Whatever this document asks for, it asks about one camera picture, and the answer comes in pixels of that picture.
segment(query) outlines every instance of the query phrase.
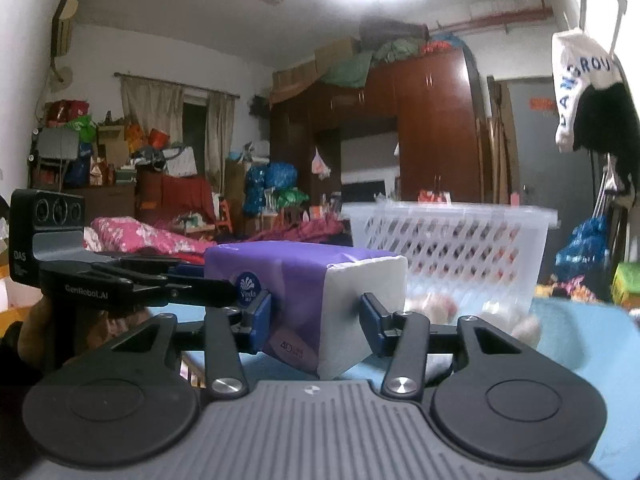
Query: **curtain rod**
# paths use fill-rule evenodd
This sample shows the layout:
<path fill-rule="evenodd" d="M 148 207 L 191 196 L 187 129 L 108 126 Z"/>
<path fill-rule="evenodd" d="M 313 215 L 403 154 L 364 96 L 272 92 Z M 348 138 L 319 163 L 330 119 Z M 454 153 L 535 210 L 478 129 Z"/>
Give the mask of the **curtain rod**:
<path fill-rule="evenodd" d="M 157 79 L 155 77 L 145 77 L 143 75 L 133 75 L 133 74 L 123 74 L 120 72 L 114 72 L 113 73 L 114 77 L 132 77 L 133 79 L 143 79 L 145 81 L 156 81 L 159 83 L 168 83 L 171 85 L 178 85 L 178 86 L 183 86 L 185 88 L 193 88 L 194 90 L 204 90 L 205 92 L 218 92 L 221 94 L 226 94 L 229 97 L 233 97 L 234 99 L 239 99 L 240 96 L 237 94 L 230 94 L 229 92 L 225 92 L 222 90 L 216 90 L 214 88 L 205 88 L 204 86 L 195 86 L 195 85 L 187 85 L 185 83 L 178 83 L 176 81 L 167 81 L 166 79 Z"/>

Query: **person's hand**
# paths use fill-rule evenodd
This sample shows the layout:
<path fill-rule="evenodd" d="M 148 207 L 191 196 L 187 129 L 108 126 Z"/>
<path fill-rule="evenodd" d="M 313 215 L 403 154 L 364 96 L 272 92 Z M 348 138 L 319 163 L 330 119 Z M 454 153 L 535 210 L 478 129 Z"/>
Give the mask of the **person's hand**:
<path fill-rule="evenodd" d="M 150 317 L 146 310 L 119 319 L 111 319 L 107 312 L 89 308 L 78 311 L 78 314 L 74 341 L 76 357 L 86 351 L 98 348 Z M 51 302 L 49 298 L 43 297 L 31 307 L 18 338 L 18 355 L 31 368 L 44 371 L 47 337 L 50 336 L 51 329 Z"/>

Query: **vinda logo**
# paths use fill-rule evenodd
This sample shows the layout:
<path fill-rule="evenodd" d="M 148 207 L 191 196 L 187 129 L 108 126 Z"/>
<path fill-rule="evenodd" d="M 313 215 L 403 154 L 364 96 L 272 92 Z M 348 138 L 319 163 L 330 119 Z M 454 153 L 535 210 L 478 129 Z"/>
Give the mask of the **vinda logo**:
<path fill-rule="evenodd" d="M 82 288 L 81 286 L 65 285 L 65 290 L 69 294 L 79 294 L 80 296 L 86 296 L 88 298 L 94 298 L 94 300 L 108 300 L 109 295 L 101 290 L 91 290 L 90 288 Z"/>
<path fill-rule="evenodd" d="M 243 272 L 236 280 L 240 303 L 249 305 L 260 294 L 262 287 L 257 276 L 252 272 Z"/>

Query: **black circular pad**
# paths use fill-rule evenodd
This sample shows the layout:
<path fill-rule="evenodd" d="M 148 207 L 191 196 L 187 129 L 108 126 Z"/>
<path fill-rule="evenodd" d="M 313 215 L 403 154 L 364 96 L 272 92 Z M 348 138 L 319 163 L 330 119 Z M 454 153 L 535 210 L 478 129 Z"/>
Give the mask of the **black circular pad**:
<path fill-rule="evenodd" d="M 29 391 L 22 419 L 44 454 L 65 465 L 117 467 L 186 434 L 199 410 L 194 389 L 162 364 L 122 357 L 98 372 L 71 363 Z"/>
<path fill-rule="evenodd" d="M 588 382 L 529 350 L 474 354 L 436 389 L 430 419 L 476 458 L 545 468 L 588 458 L 606 408 Z"/>

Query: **red pipe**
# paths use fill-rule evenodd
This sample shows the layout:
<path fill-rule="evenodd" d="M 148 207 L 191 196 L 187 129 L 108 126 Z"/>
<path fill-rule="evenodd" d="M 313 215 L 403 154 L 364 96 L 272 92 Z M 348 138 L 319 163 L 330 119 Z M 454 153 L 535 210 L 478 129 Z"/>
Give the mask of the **red pipe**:
<path fill-rule="evenodd" d="M 441 32 L 468 32 L 470 30 L 478 30 L 487 27 L 500 27 L 510 25 L 511 23 L 530 23 L 543 22 L 552 18 L 554 10 L 551 7 L 543 7 L 541 9 L 513 10 L 510 12 L 501 12 L 500 14 L 492 14 L 491 16 L 483 16 L 475 18 L 468 22 L 452 23 L 445 27 L 430 30 L 431 34 Z"/>

